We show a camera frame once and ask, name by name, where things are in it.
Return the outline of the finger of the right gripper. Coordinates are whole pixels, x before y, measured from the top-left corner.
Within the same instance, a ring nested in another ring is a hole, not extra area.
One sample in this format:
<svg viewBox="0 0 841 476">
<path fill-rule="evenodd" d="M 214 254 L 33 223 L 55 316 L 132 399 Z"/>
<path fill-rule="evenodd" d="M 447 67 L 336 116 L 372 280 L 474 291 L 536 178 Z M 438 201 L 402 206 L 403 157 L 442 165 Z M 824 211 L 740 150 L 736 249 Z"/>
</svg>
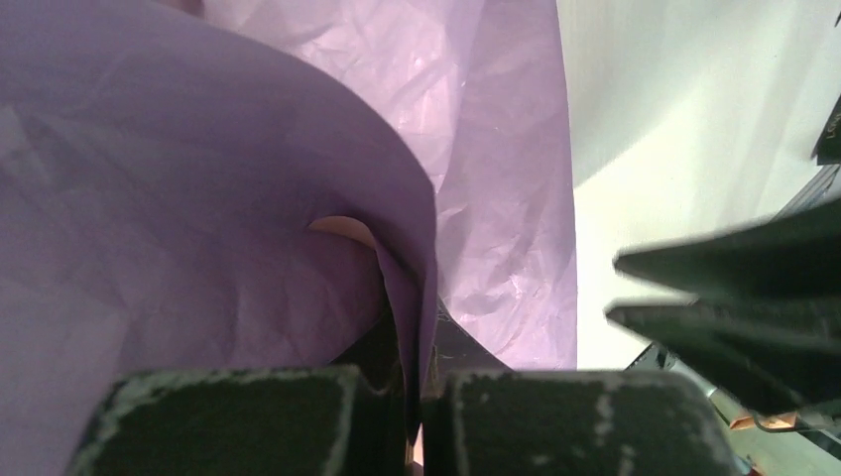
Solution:
<svg viewBox="0 0 841 476">
<path fill-rule="evenodd" d="M 840 413 L 840 301 L 620 303 L 609 320 L 675 354 L 748 410 Z"/>
<path fill-rule="evenodd" d="M 840 295 L 840 200 L 695 242 L 618 256 L 614 268 L 722 301 Z"/>
</svg>

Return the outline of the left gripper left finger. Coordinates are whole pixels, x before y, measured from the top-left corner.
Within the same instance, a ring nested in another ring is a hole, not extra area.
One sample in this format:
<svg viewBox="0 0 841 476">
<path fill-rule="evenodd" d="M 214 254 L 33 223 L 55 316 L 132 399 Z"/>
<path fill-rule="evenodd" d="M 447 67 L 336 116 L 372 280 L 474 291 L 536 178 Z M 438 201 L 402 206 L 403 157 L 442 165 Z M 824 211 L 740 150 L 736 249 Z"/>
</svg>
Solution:
<svg viewBox="0 0 841 476">
<path fill-rule="evenodd" d="M 320 368 L 147 371 L 92 414 L 69 475 L 407 475 L 393 315 Z"/>
</svg>

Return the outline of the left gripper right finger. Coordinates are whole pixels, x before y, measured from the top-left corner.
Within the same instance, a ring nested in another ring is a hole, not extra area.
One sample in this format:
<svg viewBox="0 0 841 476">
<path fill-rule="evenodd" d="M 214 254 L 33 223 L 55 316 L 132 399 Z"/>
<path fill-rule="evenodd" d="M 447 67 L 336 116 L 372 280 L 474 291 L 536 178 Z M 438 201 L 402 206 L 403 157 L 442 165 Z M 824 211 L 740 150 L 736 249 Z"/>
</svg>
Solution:
<svg viewBox="0 0 841 476">
<path fill-rule="evenodd" d="M 507 368 L 437 311 L 423 405 L 428 475 L 735 475 L 718 416 L 663 370 Z"/>
</svg>

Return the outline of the pink purple wrapping paper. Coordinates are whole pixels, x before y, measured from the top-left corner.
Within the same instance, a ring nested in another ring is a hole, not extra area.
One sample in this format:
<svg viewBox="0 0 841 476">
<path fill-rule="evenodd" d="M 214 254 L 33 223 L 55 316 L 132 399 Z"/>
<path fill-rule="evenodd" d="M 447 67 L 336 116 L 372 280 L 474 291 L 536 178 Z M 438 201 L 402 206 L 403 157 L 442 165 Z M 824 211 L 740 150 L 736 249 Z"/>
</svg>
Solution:
<svg viewBox="0 0 841 476">
<path fill-rule="evenodd" d="M 389 303 L 576 364 L 552 1 L 5 1 L 1 471 L 63 472 L 120 374 L 337 357 Z"/>
</svg>

